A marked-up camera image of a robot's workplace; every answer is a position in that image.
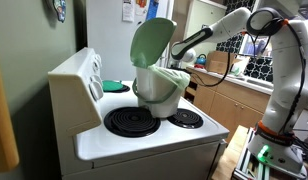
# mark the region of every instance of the electric burner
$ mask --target electric burner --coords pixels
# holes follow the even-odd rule
[[[109,112],[104,119],[105,127],[123,137],[144,137],[154,133],[161,121],[151,112],[140,107],[123,107]]]
[[[176,126],[195,129],[203,125],[203,119],[201,116],[193,111],[187,109],[178,108],[176,114],[167,117],[167,120]]]

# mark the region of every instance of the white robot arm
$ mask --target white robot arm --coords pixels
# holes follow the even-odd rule
[[[271,37],[274,91],[248,149],[260,162],[299,179],[307,175],[299,150],[292,145],[292,129],[301,111],[308,106],[307,28],[308,22],[287,22],[271,8],[262,8],[253,14],[239,8],[174,44],[171,50],[172,61],[178,61],[203,41],[223,42],[242,31]]]
[[[201,29],[184,41],[174,43],[171,49],[170,64],[178,68],[179,63],[183,61],[184,57],[189,57],[193,54],[192,47],[199,43],[204,41],[219,43],[233,37],[238,32],[245,32],[246,22],[250,15],[251,12],[247,8],[236,9],[216,23]]]

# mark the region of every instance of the green lid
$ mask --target green lid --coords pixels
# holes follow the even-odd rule
[[[121,82],[104,80],[102,83],[104,92],[117,91],[123,88],[123,84]]]
[[[147,68],[156,63],[169,43],[176,23],[165,18],[154,18],[143,23],[135,32],[131,46],[134,66]]]

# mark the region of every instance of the stove knob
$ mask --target stove knob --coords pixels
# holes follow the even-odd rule
[[[94,73],[98,73],[98,71],[100,70],[100,68],[102,67],[102,63],[101,63],[101,56],[96,54],[94,56],[94,61],[93,61],[93,70]]]
[[[97,75],[91,76],[91,82],[94,82],[94,81],[99,82],[103,86],[103,81],[99,76]]]
[[[99,82],[93,81],[89,84],[89,87],[95,101],[103,97],[103,88]]]

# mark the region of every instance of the stove control panel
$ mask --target stove control panel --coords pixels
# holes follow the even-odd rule
[[[48,73],[56,129],[74,136],[102,122],[101,57],[84,48]]]

